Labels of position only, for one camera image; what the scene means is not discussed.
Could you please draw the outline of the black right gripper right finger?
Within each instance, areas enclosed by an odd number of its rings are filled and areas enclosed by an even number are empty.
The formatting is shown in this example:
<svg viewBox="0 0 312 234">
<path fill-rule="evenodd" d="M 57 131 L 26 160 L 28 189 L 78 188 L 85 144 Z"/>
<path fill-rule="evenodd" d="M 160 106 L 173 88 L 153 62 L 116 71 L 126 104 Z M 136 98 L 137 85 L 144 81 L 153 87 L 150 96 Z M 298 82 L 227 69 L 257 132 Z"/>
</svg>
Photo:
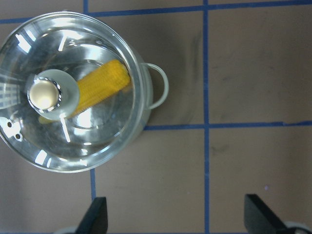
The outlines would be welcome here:
<svg viewBox="0 0 312 234">
<path fill-rule="evenodd" d="M 244 196 L 244 225 L 249 234 L 283 234 L 287 227 L 256 194 Z"/>
</svg>

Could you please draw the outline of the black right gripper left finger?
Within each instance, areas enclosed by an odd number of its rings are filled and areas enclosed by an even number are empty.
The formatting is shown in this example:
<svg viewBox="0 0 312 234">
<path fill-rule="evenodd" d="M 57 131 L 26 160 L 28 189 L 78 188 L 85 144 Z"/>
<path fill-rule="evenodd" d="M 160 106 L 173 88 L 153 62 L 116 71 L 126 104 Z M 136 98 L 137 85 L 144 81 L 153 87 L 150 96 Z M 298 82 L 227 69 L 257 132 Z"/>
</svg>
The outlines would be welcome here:
<svg viewBox="0 0 312 234">
<path fill-rule="evenodd" d="M 78 225 L 76 234 L 106 234 L 108 213 L 106 197 L 96 197 Z"/>
</svg>

